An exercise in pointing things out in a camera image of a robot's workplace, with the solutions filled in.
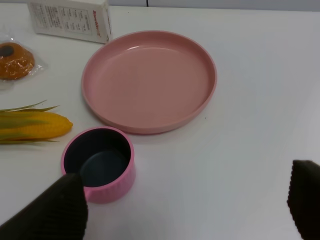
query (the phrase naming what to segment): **pink bowl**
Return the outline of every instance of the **pink bowl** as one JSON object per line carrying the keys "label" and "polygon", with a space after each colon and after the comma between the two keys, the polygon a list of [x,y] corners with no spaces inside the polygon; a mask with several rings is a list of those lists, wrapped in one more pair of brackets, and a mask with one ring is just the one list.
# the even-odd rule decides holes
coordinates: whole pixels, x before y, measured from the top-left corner
{"label": "pink bowl", "polygon": [[[130,139],[125,133],[123,133],[122,131],[116,128],[107,127],[107,126],[94,127],[79,133],[68,143],[68,145],[65,147],[63,151],[63,154],[61,157],[61,171],[64,175],[66,174],[65,159],[66,159],[67,151],[71,149],[72,144],[80,136],[83,136],[84,134],[87,134],[91,131],[97,131],[97,130],[110,130],[122,135],[126,140],[127,144],[129,145],[129,149],[130,149],[130,156],[129,156],[130,159],[129,159],[128,165],[125,171],[116,180],[102,186],[97,186],[97,187],[85,186],[84,187],[85,197],[88,202],[105,204],[105,203],[113,202],[123,197],[130,190],[136,178],[136,169],[134,164],[134,156],[135,156],[134,147],[132,142],[130,141]],[[73,148],[72,151],[78,151],[77,146],[72,146],[72,148]]]}
{"label": "pink bowl", "polygon": [[208,52],[172,32],[142,31],[101,47],[82,74],[82,94],[105,123],[133,134],[179,128],[210,101],[217,71]]}

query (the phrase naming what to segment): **yellow corn cob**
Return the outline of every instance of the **yellow corn cob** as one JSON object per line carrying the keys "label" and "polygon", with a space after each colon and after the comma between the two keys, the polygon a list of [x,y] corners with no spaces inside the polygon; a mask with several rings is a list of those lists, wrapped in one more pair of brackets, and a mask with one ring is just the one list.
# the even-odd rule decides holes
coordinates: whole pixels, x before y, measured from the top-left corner
{"label": "yellow corn cob", "polygon": [[13,128],[0,128],[1,135],[19,134],[23,136],[11,137],[10,140],[37,140],[37,139],[51,139],[69,132],[73,126],[66,117],[53,112],[41,111],[10,111],[8,118],[23,118],[25,120],[34,121],[34,123],[13,127]]}

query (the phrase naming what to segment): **table surface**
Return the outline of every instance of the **table surface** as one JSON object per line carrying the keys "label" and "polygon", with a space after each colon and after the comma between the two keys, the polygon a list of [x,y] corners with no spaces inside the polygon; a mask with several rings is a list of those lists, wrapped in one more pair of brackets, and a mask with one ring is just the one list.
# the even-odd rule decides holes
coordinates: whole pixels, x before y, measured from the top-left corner
{"label": "table surface", "polygon": [[[293,159],[320,156],[320,13],[111,7],[114,37],[165,30],[211,54],[217,88],[188,125],[131,135],[137,178],[122,199],[89,204],[86,240],[299,240],[286,204]],[[59,142],[0,146],[0,223],[62,174],[77,133],[102,123],[81,75],[102,45],[36,35],[25,4],[0,4],[0,23],[48,68],[0,92],[0,109],[47,100],[73,123]]]}

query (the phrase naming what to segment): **wall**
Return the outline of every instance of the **wall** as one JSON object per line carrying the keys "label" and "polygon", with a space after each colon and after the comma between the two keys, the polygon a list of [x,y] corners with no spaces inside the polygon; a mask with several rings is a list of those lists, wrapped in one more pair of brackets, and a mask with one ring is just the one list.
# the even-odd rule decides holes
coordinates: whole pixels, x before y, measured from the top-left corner
{"label": "wall", "polygon": [[320,0],[148,0],[150,7],[320,11]]}
{"label": "wall", "polygon": [[[25,3],[27,0],[0,0],[0,3]],[[147,6],[146,0],[109,0],[114,6]]]}

